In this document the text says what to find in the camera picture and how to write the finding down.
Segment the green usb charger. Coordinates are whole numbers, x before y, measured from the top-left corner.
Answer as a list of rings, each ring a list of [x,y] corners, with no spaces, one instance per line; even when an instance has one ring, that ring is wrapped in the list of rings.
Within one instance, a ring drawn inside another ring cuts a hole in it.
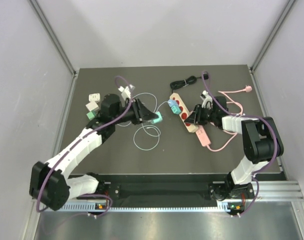
[[[86,114],[87,118],[91,121],[95,118],[96,113],[93,111],[90,111]]]

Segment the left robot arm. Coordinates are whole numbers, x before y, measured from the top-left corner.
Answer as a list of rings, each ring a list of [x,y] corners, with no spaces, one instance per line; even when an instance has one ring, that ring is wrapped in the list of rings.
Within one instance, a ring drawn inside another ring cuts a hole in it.
[[[102,197],[105,186],[99,182],[96,174],[88,173],[72,178],[70,174],[92,151],[111,137],[117,124],[131,122],[139,125],[157,118],[158,115],[138,98],[126,97],[125,103],[122,103],[118,95],[106,95],[94,119],[75,140],[56,156],[46,162],[38,161],[32,167],[29,194],[36,199],[36,210],[42,212],[42,204],[56,211],[68,200],[81,196]]]

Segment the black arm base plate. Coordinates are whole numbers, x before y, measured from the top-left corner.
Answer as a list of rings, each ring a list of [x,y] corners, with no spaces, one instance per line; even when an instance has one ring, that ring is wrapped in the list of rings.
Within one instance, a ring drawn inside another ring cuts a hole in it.
[[[207,182],[137,182],[137,183],[100,183],[93,195],[105,195],[116,200],[127,200],[130,197],[139,197],[140,200],[151,200],[153,197],[199,197],[202,200],[223,201],[225,199],[244,200],[254,196],[252,184],[236,185],[229,188],[224,183]]]

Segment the pink power strip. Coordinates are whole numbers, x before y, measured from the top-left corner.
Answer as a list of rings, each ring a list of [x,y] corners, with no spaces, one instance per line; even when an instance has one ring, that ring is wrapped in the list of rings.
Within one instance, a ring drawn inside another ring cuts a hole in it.
[[[195,132],[200,144],[203,147],[208,147],[211,144],[211,141],[206,133],[206,131],[204,130],[203,126],[199,126],[198,129]]]

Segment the white square adapter plug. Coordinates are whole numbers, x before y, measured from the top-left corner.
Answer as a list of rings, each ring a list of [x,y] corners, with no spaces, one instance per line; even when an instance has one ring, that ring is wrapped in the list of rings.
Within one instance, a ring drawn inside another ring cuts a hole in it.
[[[89,102],[99,103],[101,101],[100,93],[92,93],[88,96]]]

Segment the white cube charger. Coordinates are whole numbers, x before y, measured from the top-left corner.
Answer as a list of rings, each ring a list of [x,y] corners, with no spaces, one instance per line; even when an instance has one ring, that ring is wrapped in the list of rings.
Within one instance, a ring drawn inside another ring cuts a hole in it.
[[[97,112],[99,111],[99,105],[95,101],[90,101],[85,105],[89,112]]]

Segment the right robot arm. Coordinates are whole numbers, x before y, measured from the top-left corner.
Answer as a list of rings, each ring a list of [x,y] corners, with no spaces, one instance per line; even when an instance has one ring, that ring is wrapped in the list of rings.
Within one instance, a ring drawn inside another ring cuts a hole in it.
[[[284,153],[284,145],[271,117],[245,116],[229,112],[230,99],[215,96],[197,104],[183,121],[188,125],[214,124],[221,130],[242,136],[244,157],[224,180],[223,197],[236,198],[249,191],[257,173]]]

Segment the teal usb charger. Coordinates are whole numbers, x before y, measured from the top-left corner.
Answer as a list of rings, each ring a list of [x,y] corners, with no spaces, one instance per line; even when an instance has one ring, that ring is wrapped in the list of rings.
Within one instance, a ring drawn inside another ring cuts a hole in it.
[[[152,124],[160,123],[163,120],[162,115],[159,111],[156,112],[156,115],[157,115],[157,118],[150,121]]]

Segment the beige red power strip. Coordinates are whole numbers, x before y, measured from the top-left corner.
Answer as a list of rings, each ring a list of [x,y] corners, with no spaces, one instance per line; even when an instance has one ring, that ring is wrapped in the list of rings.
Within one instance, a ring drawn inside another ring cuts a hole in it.
[[[195,133],[198,130],[198,127],[194,124],[191,124],[191,123],[185,123],[185,120],[191,114],[191,112],[187,109],[186,105],[184,104],[184,102],[181,99],[181,97],[179,96],[179,94],[172,93],[170,95],[170,99],[174,100],[178,104],[178,107],[181,110],[181,113],[179,114],[179,117],[180,117],[181,121],[183,122],[187,131],[190,132],[190,133]]]

